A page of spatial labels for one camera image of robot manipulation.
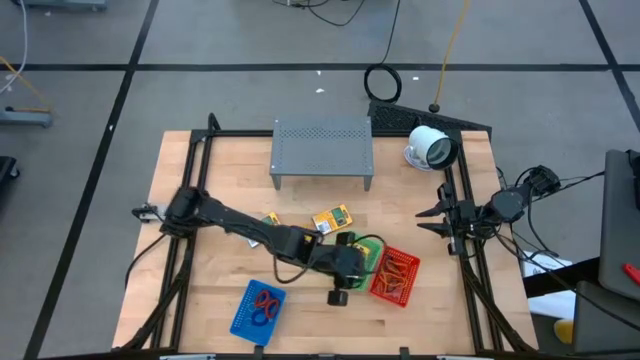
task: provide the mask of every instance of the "wooden table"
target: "wooden table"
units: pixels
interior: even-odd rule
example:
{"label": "wooden table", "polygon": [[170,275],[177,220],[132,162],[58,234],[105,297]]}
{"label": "wooden table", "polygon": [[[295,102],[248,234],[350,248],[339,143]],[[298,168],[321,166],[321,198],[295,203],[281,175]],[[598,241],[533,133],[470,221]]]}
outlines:
{"label": "wooden table", "polygon": [[[171,200],[181,182],[188,139],[189,132],[164,134],[149,202]],[[489,140],[484,132],[464,132],[463,139],[473,193],[477,203],[484,203],[499,189]],[[231,335],[229,328],[249,280],[257,279],[287,291],[267,353],[397,354],[408,346],[412,354],[472,354],[458,260],[448,255],[446,240],[418,228],[424,219],[414,217],[437,202],[444,174],[410,167],[403,157],[406,144],[406,138],[374,139],[375,177],[369,192],[359,178],[326,177],[285,178],[276,191],[268,169],[270,137],[214,138],[206,188],[225,205],[258,218],[274,211],[284,224],[310,226],[311,215],[344,203],[354,219],[349,230],[378,234],[420,257],[421,265],[406,308],[355,291],[347,307],[331,307],[326,298],[332,279],[326,275],[309,272],[292,284],[278,284],[273,259],[262,247],[251,249],[219,228],[201,230],[180,351],[253,352],[254,344]],[[196,165],[194,184],[198,171]],[[158,237],[158,228],[157,222],[142,225],[136,252]],[[129,340],[157,304],[167,250],[168,241],[133,270],[114,346]],[[497,241],[487,242],[485,252],[496,304],[522,338],[537,347],[517,260]],[[288,278],[299,269],[281,264],[279,271]],[[485,347],[490,347],[479,302],[478,308]],[[168,344],[172,320],[170,309],[162,344]]]}

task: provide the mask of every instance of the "yellow cable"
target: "yellow cable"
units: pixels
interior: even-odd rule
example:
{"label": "yellow cable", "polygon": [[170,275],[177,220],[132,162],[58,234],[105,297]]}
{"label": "yellow cable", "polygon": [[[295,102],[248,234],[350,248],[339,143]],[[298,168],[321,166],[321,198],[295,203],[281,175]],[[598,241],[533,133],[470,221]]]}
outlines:
{"label": "yellow cable", "polygon": [[36,88],[31,85],[31,83],[29,82],[29,80],[25,79],[24,77],[22,77],[22,75],[20,75],[16,69],[13,68],[13,66],[11,66],[11,64],[9,64],[9,62],[2,56],[0,56],[0,61],[2,61],[4,63],[4,65],[9,69],[9,71],[11,71],[11,73],[13,73],[13,75],[15,77],[18,78],[18,80],[20,80],[24,86],[26,86],[29,90],[31,90],[31,92],[38,98],[38,100],[40,100],[41,103],[43,103],[44,105],[47,106],[46,109],[33,109],[33,108],[25,108],[25,109],[17,109],[15,111],[37,111],[37,112],[51,112],[51,105],[49,105],[49,102],[45,99],[44,96],[42,96],[42,94],[40,94],[40,92],[38,90],[36,90]]}
{"label": "yellow cable", "polygon": [[460,26],[464,21],[464,17],[467,15],[467,10],[469,10],[469,5],[471,5],[471,1],[464,0],[464,6],[462,7],[462,12],[460,13],[458,22],[456,22],[456,26],[453,29],[453,34],[451,34],[451,39],[449,39],[449,46],[447,47],[447,52],[445,53],[444,61],[442,62],[442,69],[440,70],[440,81],[438,82],[438,90],[436,91],[436,98],[433,100],[433,103],[435,105],[438,105],[438,99],[440,98],[440,90],[442,90],[442,83],[444,83],[444,73],[447,68],[447,62],[449,61],[449,55],[451,54],[453,43],[456,40],[456,37],[458,37],[458,33],[460,32]]}

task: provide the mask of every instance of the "black cable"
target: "black cable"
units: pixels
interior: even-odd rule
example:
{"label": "black cable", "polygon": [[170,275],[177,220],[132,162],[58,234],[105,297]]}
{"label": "black cable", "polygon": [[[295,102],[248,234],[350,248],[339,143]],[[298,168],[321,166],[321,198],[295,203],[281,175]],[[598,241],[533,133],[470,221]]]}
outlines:
{"label": "black cable", "polygon": [[571,184],[567,184],[567,185],[565,185],[565,186],[562,186],[560,189],[558,189],[558,191],[553,192],[553,193],[548,194],[548,195],[541,196],[541,197],[537,198],[536,200],[534,200],[533,202],[536,202],[536,201],[539,201],[539,200],[542,200],[542,199],[546,199],[546,198],[548,198],[548,197],[549,197],[549,196],[551,196],[551,195],[554,195],[554,194],[557,194],[557,193],[559,193],[559,192],[561,192],[561,191],[564,191],[564,190],[570,189],[570,188],[572,188],[572,187],[574,187],[574,186],[576,186],[576,185],[582,184],[582,183],[583,183],[583,182],[585,182],[585,181],[589,181],[589,180],[591,180],[591,179],[593,179],[593,178],[596,178],[596,177],[598,177],[598,176],[602,176],[602,175],[604,175],[604,171],[600,171],[600,172],[598,172],[598,173],[595,173],[595,174],[593,174],[593,175],[589,175],[589,176],[579,176],[579,177],[577,177],[577,178],[582,178],[582,180],[580,180],[580,181],[576,181],[576,182],[573,182],[573,183],[571,183]]}
{"label": "black cable", "polygon": [[585,301],[587,301],[589,304],[593,305],[596,309],[602,311],[603,313],[605,313],[606,315],[610,316],[611,318],[620,321],[621,323],[629,326],[630,328],[636,330],[636,331],[640,331],[640,326],[610,312],[609,310],[605,309],[604,307],[600,306],[599,304],[595,303],[593,300],[591,300],[589,297],[583,295],[582,293],[580,293],[579,291],[577,291],[576,289],[572,288],[567,282],[565,282],[564,280],[562,280],[562,278],[560,278],[558,275],[556,275],[555,273],[553,273],[553,270],[541,265],[540,263],[538,263],[537,261],[533,260],[533,258],[540,253],[545,253],[547,252],[546,250],[541,250],[540,248],[534,246],[531,242],[526,241],[526,243],[528,243],[529,245],[533,246],[534,249],[537,249],[538,251],[534,252],[533,254],[531,254],[531,256],[528,257],[524,257],[521,258],[518,255],[516,255],[515,252],[513,252],[513,249],[511,249],[509,246],[507,246],[502,240],[500,240],[500,238],[503,237],[507,240],[509,240],[515,247],[516,247],[516,251],[518,252],[522,252],[522,249],[520,249],[520,247],[518,246],[518,244],[513,240],[513,239],[508,239],[506,236],[504,235],[499,235],[498,236],[498,240],[500,241],[500,243],[502,244],[502,246],[505,247],[505,249],[507,249],[507,251],[509,251],[512,255],[516,256],[516,258],[518,258],[521,261],[526,261],[529,262],[533,265],[536,265],[538,267],[540,267],[542,270],[544,270],[547,274],[549,274],[549,276],[551,276],[551,278],[553,278],[557,283],[559,283],[562,287],[564,287],[565,289],[573,292],[574,294],[576,294],[576,296],[581,297],[582,299],[584,299]]}
{"label": "black cable", "polygon": [[560,181],[571,181],[571,180],[577,180],[577,179],[586,179],[588,178],[588,176],[574,176],[571,178],[566,178],[566,179],[560,179]]}
{"label": "black cable", "polygon": [[[480,249],[484,249],[484,245],[487,243],[487,239],[480,239]],[[469,260],[469,259],[473,259],[474,257],[478,256],[478,253],[474,253],[471,255],[468,255],[467,257],[465,257],[465,260]]]}
{"label": "black cable", "polygon": [[[402,94],[402,79],[400,78],[400,74],[398,74],[397,71],[395,71],[392,67],[385,65],[384,62],[387,60],[387,56],[389,55],[389,50],[391,49],[391,42],[393,41],[393,34],[396,31],[396,22],[398,21],[398,11],[400,10],[400,2],[401,0],[398,0],[398,2],[396,3],[396,13],[393,16],[393,25],[391,26],[391,34],[389,35],[387,50],[384,53],[384,57],[382,58],[382,61],[380,61],[377,64],[369,65],[367,70],[364,72],[364,91],[367,93],[367,96],[369,97],[369,99],[391,103],[391,104],[394,104],[396,101],[398,101],[398,99],[400,99],[400,95]],[[371,89],[369,88],[369,75],[373,70],[377,70],[377,69],[385,70],[386,72],[388,72],[389,75],[391,75],[391,77],[393,77],[393,80],[396,82],[396,93],[395,95],[393,95],[388,99],[380,99],[379,97],[373,95],[373,93],[371,92]]]}
{"label": "black cable", "polygon": [[383,247],[387,247],[387,242],[384,241],[384,239],[382,237],[380,237],[379,235],[375,235],[375,234],[367,234],[367,235],[364,235],[364,236],[360,236],[359,238],[353,240],[350,245],[357,244],[358,242],[360,242],[362,240],[365,240],[365,239],[377,239],[382,243]]}
{"label": "black cable", "polygon": [[547,244],[545,244],[545,242],[542,241],[542,238],[540,238],[540,235],[538,235],[538,232],[536,231],[536,228],[533,226],[533,220],[531,219],[531,216],[532,216],[532,213],[533,213],[533,201],[532,201],[533,199],[532,199],[532,196],[533,196],[533,188],[531,188],[531,191],[529,191],[529,209],[527,209],[527,222],[529,223],[529,228],[531,229],[531,232],[533,233],[533,236],[535,236],[536,240],[538,240],[540,245],[542,245],[543,249],[545,249],[549,253],[555,254],[555,256],[558,256],[558,254],[556,252],[553,252],[551,249],[549,249]]}
{"label": "black cable", "polygon": [[331,25],[333,25],[333,26],[337,26],[337,27],[343,27],[343,26],[347,26],[347,25],[349,25],[349,23],[351,22],[351,20],[353,20],[353,18],[355,18],[355,17],[356,17],[356,15],[358,15],[358,12],[360,12],[360,9],[362,8],[362,5],[364,5],[364,1],[365,1],[365,0],[361,0],[361,1],[360,1],[360,5],[358,5],[358,8],[357,8],[357,9],[356,9],[356,11],[353,13],[353,15],[351,15],[351,17],[349,18],[349,20],[347,20],[347,22],[342,23],[342,24],[335,23],[335,22],[333,22],[333,21],[331,21],[331,20],[327,20],[327,19],[323,18],[322,16],[318,15],[318,14],[313,10],[314,6],[311,6],[311,0],[307,0],[307,5],[305,6],[305,8],[308,8],[308,9],[309,9],[309,11],[311,11],[311,13],[313,14],[313,16],[315,16],[315,17],[317,17],[318,19],[320,19],[320,20],[322,20],[322,21],[326,22],[327,24],[331,24]]}
{"label": "black cable", "polygon": [[525,239],[525,238],[524,238],[524,236],[522,236],[522,235],[518,234],[515,230],[513,230],[513,227],[512,227],[512,226],[510,226],[510,229],[511,229],[511,233],[512,233],[512,234],[514,234],[515,236],[519,237],[522,241],[524,241],[525,243],[529,244],[532,248],[534,248],[534,249],[536,249],[536,250],[540,250],[540,248],[539,248],[537,245],[534,245],[531,241],[529,241],[529,240]]}
{"label": "black cable", "polygon": [[523,176],[528,174],[529,171],[534,170],[534,169],[535,169],[535,167],[531,167],[531,168],[528,168],[527,170],[521,172],[520,175],[518,175],[518,178],[516,179],[516,183],[513,186],[518,186],[518,184],[520,184],[520,179],[522,179]]}
{"label": "black cable", "polygon": [[142,250],[140,252],[140,254],[136,255],[135,258],[133,258],[133,261],[131,262],[131,264],[129,264],[129,268],[127,269],[127,274],[125,275],[124,278],[124,288],[127,288],[127,284],[129,283],[129,275],[131,275],[131,270],[133,270],[133,267],[135,266],[135,264],[138,262],[138,260],[140,260],[140,258],[146,254],[147,252],[149,252],[149,250],[151,250],[154,246],[158,245],[158,243],[164,239],[164,237],[167,236],[166,234],[162,234],[159,238],[157,238],[156,240],[154,240],[151,244],[149,244],[149,246],[147,246],[144,250]]}
{"label": "black cable", "polygon": [[162,216],[160,216],[160,214],[156,211],[155,206],[151,205],[151,204],[150,204],[150,203],[148,203],[148,202],[146,202],[146,203],[144,203],[144,204],[145,204],[145,206],[147,206],[147,208],[149,209],[149,211],[151,211],[151,213],[152,213],[153,215],[155,215],[155,216],[158,218],[158,220],[160,220],[160,222],[161,222],[161,223],[163,223],[163,224],[164,224],[164,219],[163,219],[163,218],[162,218]]}
{"label": "black cable", "polygon": [[[234,227],[234,226],[240,226],[240,227],[244,227],[247,228],[249,230],[255,231],[257,233],[259,233],[260,235],[262,235],[264,241],[273,249],[274,245],[273,245],[273,241],[271,241],[271,238],[269,237],[269,235],[267,235],[264,231],[255,228],[251,225],[247,225],[247,224],[241,224],[241,223],[231,223],[231,224],[226,224],[224,226],[224,228],[229,228],[229,227]],[[304,267],[302,267],[302,270],[297,273],[296,275],[294,275],[293,277],[289,278],[289,279],[281,279],[280,275],[278,274],[278,257],[276,256],[276,254],[272,254],[273,255],[273,276],[276,278],[276,281],[278,281],[281,284],[290,284],[296,280],[298,280],[300,277],[302,277],[302,275],[304,275],[307,271],[309,271],[310,268],[313,267],[313,265],[315,265],[316,262],[318,262],[318,260],[322,259],[325,255],[329,255],[329,253],[325,253],[322,256],[313,259],[313,261],[307,263]]]}
{"label": "black cable", "polygon": [[502,171],[498,166],[496,166],[496,171],[498,171],[498,182],[500,183],[500,188],[508,188],[509,184],[507,184],[507,179],[504,177],[504,171]]}

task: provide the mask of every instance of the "concrete floor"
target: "concrete floor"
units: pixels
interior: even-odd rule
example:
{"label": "concrete floor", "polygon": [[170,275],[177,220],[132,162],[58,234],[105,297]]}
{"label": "concrete floor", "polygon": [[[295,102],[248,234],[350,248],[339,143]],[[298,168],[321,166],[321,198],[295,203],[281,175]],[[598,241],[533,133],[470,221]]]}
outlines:
{"label": "concrete floor", "polygon": [[[149,3],[110,0],[104,13],[52,9],[48,16],[49,9],[32,9],[29,63],[126,64]],[[318,12],[343,19],[357,4],[334,1]],[[640,3],[590,4],[618,62],[640,63]],[[440,62],[461,6],[404,0],[388,62]],[[352,24],[338,29],[269,0],[160,0],[140,62],[377,62],[394,8],[394,1],[367,1]],[[0,56],[18,63],[21,39],[19,9],[0,1]],[[473,2],[451,62],[606,64],[580,4],[553,0]],[[56,119],[49,129],[0,127],[0,155],[17,157],[22,170],[0,212],[3,359],[24,355],[124,72],[25,75],[55,105]],[[400,75],[398,104],[426,110],[438,73]],[[624,76],[640,92],[640,73]],[[393,92],[382,75],[372,83],[380,96]],[[510,181],[537,164],[561,177],[592,174],[603,168],[607,149],[640,148],[610,71],[449,72],[440,103],[443,115],[493,126],[496,161]],[[37,103],[15,84],[0,97],[7,105]],[[266,129],[283,114],[362,115],[367,107],[362,71],[135,73],[40,356],[109,349],[138,236],[130,210],[147,197],[163,131],[203,127],[210,111],[226,129]],[[537,228],[562,257],[598,254],[601,187],[593,180],[536,203]],[[516,229],[530,234],[526,226]]]}

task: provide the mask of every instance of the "white paper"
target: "white paper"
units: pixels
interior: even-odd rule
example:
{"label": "white paper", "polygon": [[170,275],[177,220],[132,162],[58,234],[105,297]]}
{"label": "white paper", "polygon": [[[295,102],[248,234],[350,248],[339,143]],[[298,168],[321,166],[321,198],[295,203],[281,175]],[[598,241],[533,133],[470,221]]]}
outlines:
{"label": "white paper", "polygon": [[[531,256],[531,252],[525,251],[527,256]],[[550,256],[538,254],[533,260],[547,269],[554,270],[562,266],[571,265],[572,262],[563,259],[553,259]],[[532,276],[542,274],[544,269],[537,265],[525,262],[523,266],[523,276]],[[576,294],[572,291],[560,291],[557,293],[547,294],[529,299],[529,310],[534,314],[546,315],[560,319],[573,320],[573,313],[576,306]]]}

